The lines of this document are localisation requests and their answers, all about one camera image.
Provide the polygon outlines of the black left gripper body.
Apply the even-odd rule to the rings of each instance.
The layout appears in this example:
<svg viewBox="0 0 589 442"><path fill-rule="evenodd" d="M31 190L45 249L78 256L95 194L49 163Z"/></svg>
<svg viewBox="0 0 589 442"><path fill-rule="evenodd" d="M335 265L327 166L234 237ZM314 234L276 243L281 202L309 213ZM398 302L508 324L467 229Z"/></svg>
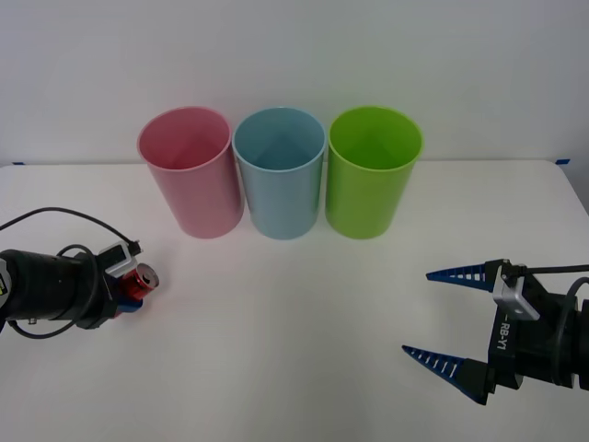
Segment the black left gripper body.
<svg viewBox="0 0 589 442"><path fill-rule="evenodd" d="M75 306L80 308L80 313L75 314L75 325L84 330L97 329L107 320L114 319L121 300L121 272L118 270L121 252L103 250L96 256L96 261L97 278L91 265L87 264L77 286Z"/></svg>

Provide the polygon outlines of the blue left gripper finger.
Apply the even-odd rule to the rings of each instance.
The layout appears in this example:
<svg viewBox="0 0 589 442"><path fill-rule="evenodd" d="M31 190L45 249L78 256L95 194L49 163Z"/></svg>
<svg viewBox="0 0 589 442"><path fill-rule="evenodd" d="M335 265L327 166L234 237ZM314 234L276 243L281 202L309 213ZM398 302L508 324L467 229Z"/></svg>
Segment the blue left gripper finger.
<svg viewBox="0 0 589 442"><path fill-rule="evenodd" d="M142 307L143 303L144 301L142 299L137 300L133 298L122 297L118 300L114 317L117 318L123 313L134 313Z"/></svg>

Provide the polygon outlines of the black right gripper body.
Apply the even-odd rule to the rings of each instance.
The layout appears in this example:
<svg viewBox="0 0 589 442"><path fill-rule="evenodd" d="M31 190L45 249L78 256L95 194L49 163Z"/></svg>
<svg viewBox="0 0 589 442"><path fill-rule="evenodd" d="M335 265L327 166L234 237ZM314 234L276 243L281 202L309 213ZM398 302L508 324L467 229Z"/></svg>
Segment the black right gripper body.
<svg viewBox="0 0 589 442"><path fill-rule="evenodd" d="M488 349L488 365L496 385L518 390L523 376L516 371L518 321L497 308Z"/></svg>

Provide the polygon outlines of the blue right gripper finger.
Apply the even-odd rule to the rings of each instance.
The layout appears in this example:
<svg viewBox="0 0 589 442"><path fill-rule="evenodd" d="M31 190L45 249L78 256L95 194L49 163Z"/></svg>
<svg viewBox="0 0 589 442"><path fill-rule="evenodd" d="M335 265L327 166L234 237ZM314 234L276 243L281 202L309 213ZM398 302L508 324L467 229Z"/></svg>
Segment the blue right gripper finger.
<svg viewBox="0 0 589 442"><path fill-rule="evenodd" d="M492 293L500 267L508 263L508 260L502 259L443 269L427 273L426 279L431 282L460 285Z"/></svg>
<svg viewBox="0 0 589 442"><path fill-rule="evenodd" d="M496 387L493 369L484 362L402 345L415 362L451 384L479 405L486 405Z"/></svg>

